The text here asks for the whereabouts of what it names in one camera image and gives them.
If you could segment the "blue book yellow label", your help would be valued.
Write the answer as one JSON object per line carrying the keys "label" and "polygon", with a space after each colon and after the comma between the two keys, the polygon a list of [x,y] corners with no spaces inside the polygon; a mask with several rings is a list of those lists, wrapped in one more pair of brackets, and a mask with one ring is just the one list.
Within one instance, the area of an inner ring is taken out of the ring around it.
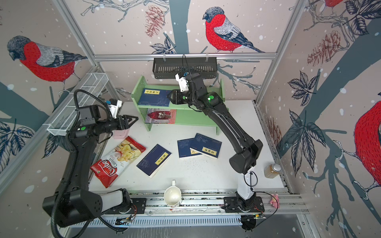
{"label": "blue book yellow label", "polygon": [[167,98],[167,96],[171,92],[171,90],[145,88],[143,89],[138,104],[144,106],[169,107],[170,100]]}
{"label": "blue book yellow label", "polygon": [[190,150],[213,159],[218,159],[221,146],[221,141],[197,133],[190,143]]}

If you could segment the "pink red illustrated book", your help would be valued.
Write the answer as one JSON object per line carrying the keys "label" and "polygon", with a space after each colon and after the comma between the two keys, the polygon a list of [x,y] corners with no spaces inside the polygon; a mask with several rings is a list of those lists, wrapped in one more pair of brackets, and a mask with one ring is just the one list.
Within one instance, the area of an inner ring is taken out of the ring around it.
{"label": "pink red illustrated book", "polygon": [[177,110],[148,109],[145,116],[146,124],[174,124]]}

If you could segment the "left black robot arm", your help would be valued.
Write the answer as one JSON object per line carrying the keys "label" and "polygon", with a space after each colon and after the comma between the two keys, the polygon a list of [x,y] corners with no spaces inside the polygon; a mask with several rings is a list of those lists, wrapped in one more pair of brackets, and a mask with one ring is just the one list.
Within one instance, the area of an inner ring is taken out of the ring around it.
{"label": "left black robot arm", "polygon": [[92,221],[114,207],[130,208],[132,201],[126,189],[100,195],[89,191],[89,173],[93,153],[103,133],[129,129],[138,117],[118,115],[100,120],[100,105],[79,107],[72,128],[66,134],[70,155],[64,176],[55,194],[46,197],[43,209],[51,217],[51,227],[67,227]]}

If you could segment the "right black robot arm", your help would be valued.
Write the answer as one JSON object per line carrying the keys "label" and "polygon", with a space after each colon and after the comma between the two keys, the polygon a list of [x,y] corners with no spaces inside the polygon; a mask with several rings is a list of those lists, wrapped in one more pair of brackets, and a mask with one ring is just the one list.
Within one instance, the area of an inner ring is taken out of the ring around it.
{"label": "right black robot arm", "polygon": [[180,72],[175,75],[179,89],[173,90],[167,98],[174,105],[188,105],[197,113],[204,113],[225,134],[236,154],[229,159],[231,167],[246,174],[254,169],[263,148],[261,140],[249,136],[229,113],[222,98],[216,92],[209,92],[199,73]]}

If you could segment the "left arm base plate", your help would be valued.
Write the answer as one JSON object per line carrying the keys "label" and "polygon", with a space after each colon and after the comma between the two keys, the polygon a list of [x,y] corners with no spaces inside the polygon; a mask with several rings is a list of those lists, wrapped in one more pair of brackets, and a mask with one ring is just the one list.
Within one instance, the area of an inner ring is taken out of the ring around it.
{"label": "left arm base plate", "polygon": [[129,202],[123,202],[116,209],[117,214],[144,214],[146,209],[146,198],[132,198]]}

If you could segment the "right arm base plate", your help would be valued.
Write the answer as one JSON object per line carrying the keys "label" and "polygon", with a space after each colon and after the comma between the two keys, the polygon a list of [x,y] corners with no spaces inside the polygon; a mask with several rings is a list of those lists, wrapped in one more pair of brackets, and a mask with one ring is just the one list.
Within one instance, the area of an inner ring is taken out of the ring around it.
{"label": "right arm base plate", "polygon": [[244,200],[239,195],[236,197],[224,197],[223,206],[221,207],[226,213],[264,213],[264,203],[261,197],[252,196],[248,200]]}

